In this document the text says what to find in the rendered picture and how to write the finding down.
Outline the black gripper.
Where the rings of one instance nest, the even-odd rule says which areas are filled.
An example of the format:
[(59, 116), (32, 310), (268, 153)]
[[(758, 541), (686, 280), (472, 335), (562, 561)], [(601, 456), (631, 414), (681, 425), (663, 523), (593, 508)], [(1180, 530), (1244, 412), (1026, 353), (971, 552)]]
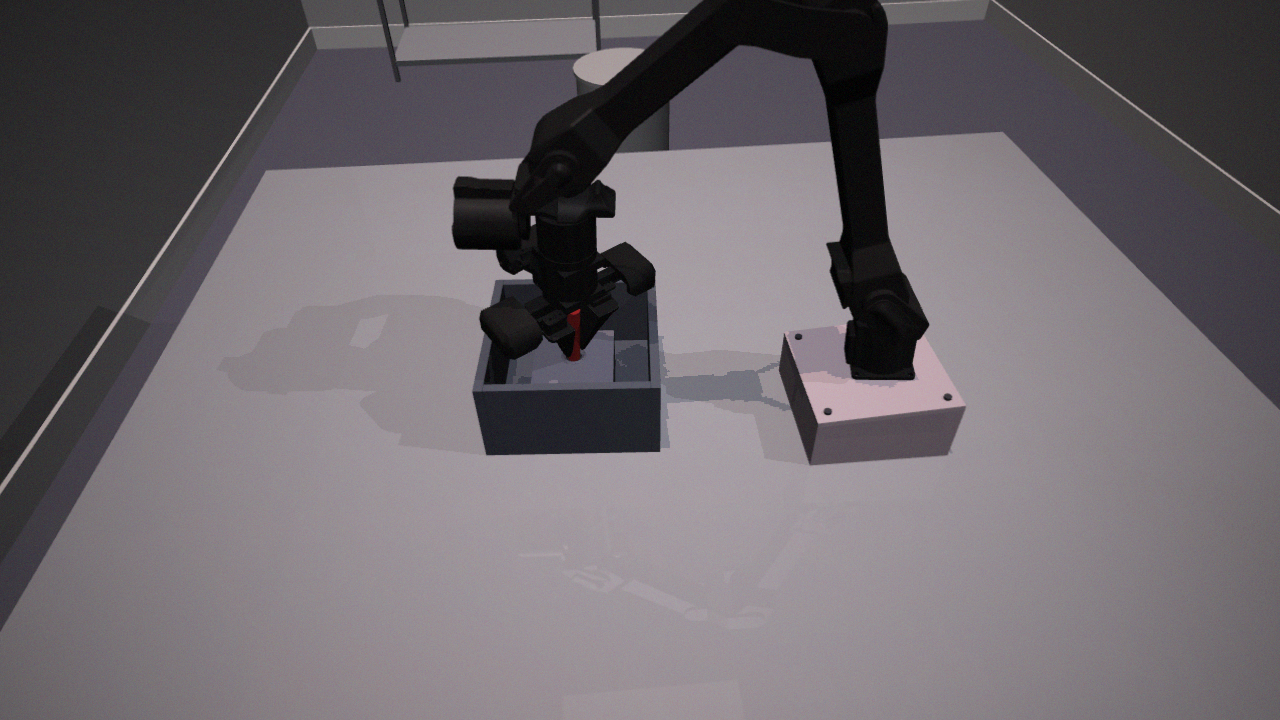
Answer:
[[(626, 242), (604, 252), (595, 249), (579, 263), (550, 261), (534, 246), (532, 255), (540, 261), (543, 295), (524, 306), (511, 296), (484, 309), (479, 316), (481, 329), (507, 359), (516, 360), (538, 348), (543, 336), (550, 343), (557, 342), (571, 357), (576, 331), (567, 315), (580, 309), (580, 348), (584, 350), (620, 307), (609, 292), (616, 282), (623, 281), (635, 297), (655, 284), (653, 264)], [(602, 266), (607, 268), (596, 272)]]

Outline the red peg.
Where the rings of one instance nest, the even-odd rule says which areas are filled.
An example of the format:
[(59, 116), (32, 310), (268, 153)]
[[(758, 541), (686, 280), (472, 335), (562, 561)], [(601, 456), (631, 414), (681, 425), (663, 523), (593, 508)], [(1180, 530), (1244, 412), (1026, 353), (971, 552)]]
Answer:
[(575, 313), (567, 315), (567, 322), (573, 327), (575, 340), (573, 340), (573, 352), (571, 354), (570, 361), (579, 361), (580, 359), (580, 309)]

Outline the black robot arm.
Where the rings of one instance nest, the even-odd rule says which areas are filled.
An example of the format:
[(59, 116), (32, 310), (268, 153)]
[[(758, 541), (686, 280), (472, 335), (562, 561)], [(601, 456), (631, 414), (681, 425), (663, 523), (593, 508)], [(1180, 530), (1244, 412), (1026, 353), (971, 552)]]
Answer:
[(541, 290), (532, 245), (554, 263), (593, 255), (596, 218), (613, 218), (616, 205), (614, 190), (595, 179), (632, 129), (737, 45), (809, 58), (826, 95), (844, 220), (841, 240), (826, 247), (852, 316), (845, 361), (854, 380), (914, 380), (929, 323), (888, 234), (876, 111), (887, 35), (878, 0), (701, 0), (605, 85), (541, 117), (516, 181), (457, 176), (454, 246), (497, 250), (504, 272), (529, 272)]

